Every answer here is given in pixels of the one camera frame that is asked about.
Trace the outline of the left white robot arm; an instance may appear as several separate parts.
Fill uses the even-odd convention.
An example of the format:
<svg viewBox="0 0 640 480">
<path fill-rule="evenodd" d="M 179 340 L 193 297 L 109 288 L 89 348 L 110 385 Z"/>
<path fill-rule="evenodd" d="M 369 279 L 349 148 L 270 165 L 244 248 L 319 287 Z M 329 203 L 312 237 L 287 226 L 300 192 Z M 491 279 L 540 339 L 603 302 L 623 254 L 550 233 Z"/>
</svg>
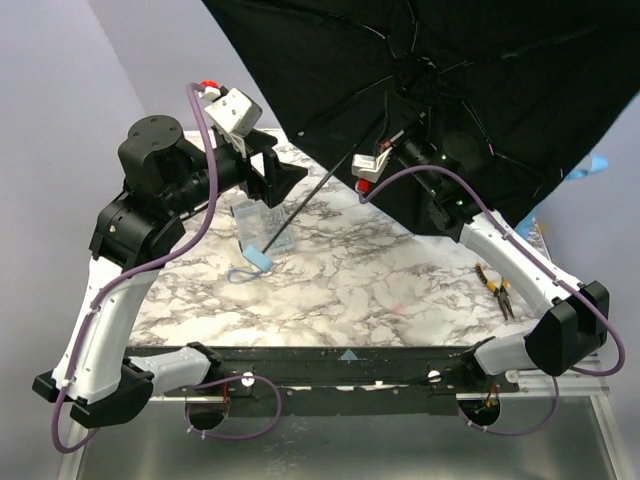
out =
<svg viewBox="0 0 640 480">
<path fill-rule="evenodd" d="M 218 381 L 230 374 L 221 356 L 199 342 L 154 356 L 125 350 L 147 292 L 185 234 L 183 221 L 211 198 L 210 181 L 224 193 L 240 187 L 252 200 L 280 205 L 308 174 L 283 163 L 277 139 L 251 130 L 241 154 L 215 136 L 216 171 L 166 115 L 134 123 L 118 148 L 122 192 L 99 213 L 90 242 L 89 281 L 70 344 L 52 370 L 35 377 L 33 391 L 50 403 L 71 403 L 70 416 L 87 429 L 131 421 L 154 395 Z"/>
</svg>

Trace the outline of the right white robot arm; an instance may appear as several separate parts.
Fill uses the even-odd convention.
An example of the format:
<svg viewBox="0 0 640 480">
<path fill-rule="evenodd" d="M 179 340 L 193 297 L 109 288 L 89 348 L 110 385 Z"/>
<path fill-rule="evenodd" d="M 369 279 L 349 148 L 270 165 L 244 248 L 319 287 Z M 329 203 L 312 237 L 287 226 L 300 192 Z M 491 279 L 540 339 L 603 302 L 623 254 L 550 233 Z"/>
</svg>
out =
<svg viewBox="0 0 640 480">
<path fill-rule="evenodd" d="M 417 135 L 403 135 L 392 150 L 404 172 L 426 190 L 426 209 L 436 227 L 491 265 L 538 318 L 530 330 L 474 350 L 485 375 L 539 369 L 559 376 L 606 343 L 610 294 L 604 285 L 586 284 L 537 252 Z"/>
</svg>

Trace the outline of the blue folding umbrella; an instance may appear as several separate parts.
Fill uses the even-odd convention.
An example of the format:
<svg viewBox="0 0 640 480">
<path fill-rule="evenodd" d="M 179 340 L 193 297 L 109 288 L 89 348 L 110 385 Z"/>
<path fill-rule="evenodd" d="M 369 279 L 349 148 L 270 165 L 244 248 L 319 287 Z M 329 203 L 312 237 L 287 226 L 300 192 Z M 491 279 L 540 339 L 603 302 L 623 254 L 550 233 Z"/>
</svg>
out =
<svg viewBox="0 0 640 480">
<path fill-rule="evenodd" d="M 635 1 L 209 1 L 288 140 L 345 184 L 415 120 L 510 224 L 639 91 Z M 455 161 L 449 146 L 469 154 Z"/>
</svg>

